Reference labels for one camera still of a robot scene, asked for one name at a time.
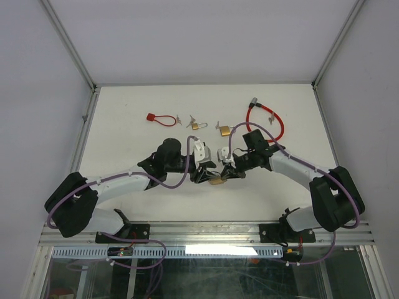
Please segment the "small brass long-shackle padlock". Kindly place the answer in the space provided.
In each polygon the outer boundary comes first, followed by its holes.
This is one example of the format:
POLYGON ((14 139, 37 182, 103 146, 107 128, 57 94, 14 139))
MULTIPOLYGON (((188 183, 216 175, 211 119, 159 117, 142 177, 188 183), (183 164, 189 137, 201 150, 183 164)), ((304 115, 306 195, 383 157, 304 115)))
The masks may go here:
POLYGON ((190 122, 186 127, 191 128, 192 130, 200 130, 206 128, 207 126, 207 123, 198 123, 196 119, 192 115, 190 115, 190 122))

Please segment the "medium brass padlock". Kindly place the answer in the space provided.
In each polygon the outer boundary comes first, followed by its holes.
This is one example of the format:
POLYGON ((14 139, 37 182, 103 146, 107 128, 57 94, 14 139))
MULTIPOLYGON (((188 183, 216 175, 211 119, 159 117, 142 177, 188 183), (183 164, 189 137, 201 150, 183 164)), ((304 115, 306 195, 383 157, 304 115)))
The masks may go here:
POLYGON ((221 133, 221 136, 229 136, 233 130, 234 126, 220 126, 219 127, 219 132, 221 133))

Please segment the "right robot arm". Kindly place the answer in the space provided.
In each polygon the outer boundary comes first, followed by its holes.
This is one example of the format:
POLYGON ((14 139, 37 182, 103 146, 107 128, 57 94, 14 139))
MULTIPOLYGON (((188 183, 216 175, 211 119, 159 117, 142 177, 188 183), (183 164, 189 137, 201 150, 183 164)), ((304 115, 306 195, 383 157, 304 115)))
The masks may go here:
POLYGON ((218 160, 224 168, 223 181, 245 178, 247 171, 263 168, 281 174, 310 192, 311 205, 286 209, 279 218, 279 235, 286 241, 293 241, 303 230, 323 228, 335 232, 339 228, 353 229, 365 204, 349 173, 342 167, 321 168, 291 155, 285 147, 269 144, 260 130, 243 136, 247 146, 239 156, 230 146, 218 150, 218 160))

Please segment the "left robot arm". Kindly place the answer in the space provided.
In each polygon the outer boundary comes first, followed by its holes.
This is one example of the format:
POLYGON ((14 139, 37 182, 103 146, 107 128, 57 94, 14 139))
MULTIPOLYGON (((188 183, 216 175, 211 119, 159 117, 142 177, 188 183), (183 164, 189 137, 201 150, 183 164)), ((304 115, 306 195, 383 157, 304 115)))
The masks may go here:
POLYGON ((186 154, 181 153, 180 141, 167 138, 149 157, 119 173, 92 179, 78 171, 70 173, 44 204, 47 226, 65 238, 91 230, 126 241, 129 220, 118 209, 101 209, 102 203, 157 186, 177 189, 185 179, 200 184, 217 177, 215 168, 210 149, 199 138, 187 138, 186 154))

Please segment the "red thin-cable padlock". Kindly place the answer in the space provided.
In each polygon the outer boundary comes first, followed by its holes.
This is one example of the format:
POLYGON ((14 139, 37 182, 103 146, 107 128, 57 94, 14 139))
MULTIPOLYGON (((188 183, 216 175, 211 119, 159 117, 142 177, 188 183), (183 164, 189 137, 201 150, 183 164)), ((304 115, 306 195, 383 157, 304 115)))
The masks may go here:
POLYGON ((146 120, 150 122, 155 122, 161 126, 173 127, 177 124, 177 119, 172 115, 156 115, 153 113, 148 113, 146 120))

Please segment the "keys of cable lock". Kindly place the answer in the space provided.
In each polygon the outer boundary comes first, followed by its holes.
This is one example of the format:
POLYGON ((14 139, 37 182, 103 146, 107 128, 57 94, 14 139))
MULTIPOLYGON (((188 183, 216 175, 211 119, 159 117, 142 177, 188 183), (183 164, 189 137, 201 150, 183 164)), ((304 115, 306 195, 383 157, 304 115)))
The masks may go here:
POLYGON ((272 114, 270 115, 270 117, 268 118, 268 120, 269 120, 269 124, 272 125, 273 122, 274 122, 274 120, 275 120, 275 114, 272 113, 272 114))

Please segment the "large brass padlock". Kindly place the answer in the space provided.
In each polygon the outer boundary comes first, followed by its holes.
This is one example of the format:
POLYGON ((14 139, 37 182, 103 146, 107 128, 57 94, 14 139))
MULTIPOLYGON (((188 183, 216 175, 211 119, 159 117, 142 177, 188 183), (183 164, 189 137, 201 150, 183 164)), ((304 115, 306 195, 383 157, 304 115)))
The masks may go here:
POLYGON ((220 185, 220 184, 224 184, 226 182, 225 179, 221 178, 221 174, 217 171, 212 171, 212 178, 208 181, 210 183, 210 185, 220 185))

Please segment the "thick red cable lock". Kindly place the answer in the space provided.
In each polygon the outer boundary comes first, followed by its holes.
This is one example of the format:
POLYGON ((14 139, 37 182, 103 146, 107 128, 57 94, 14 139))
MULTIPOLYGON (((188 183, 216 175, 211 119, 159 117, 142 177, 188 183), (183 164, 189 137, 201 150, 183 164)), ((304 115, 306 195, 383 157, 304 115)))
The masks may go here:
POLYGON ((263 105, 258 101, 258 98, 253 97, 248 105, 248 110, 245 117, 246 129, 251 132, 252 126, 249 122, 253 122, 259 125, 265 125, 267 129, 271 129, 274 134, 273 137, 276 141, 282 139, 286 132, 285 124, 282 118, 271 108, 263 105), (275 114, 275 120, 272 125, 269 124, 268 118, 271 114, 275 114))

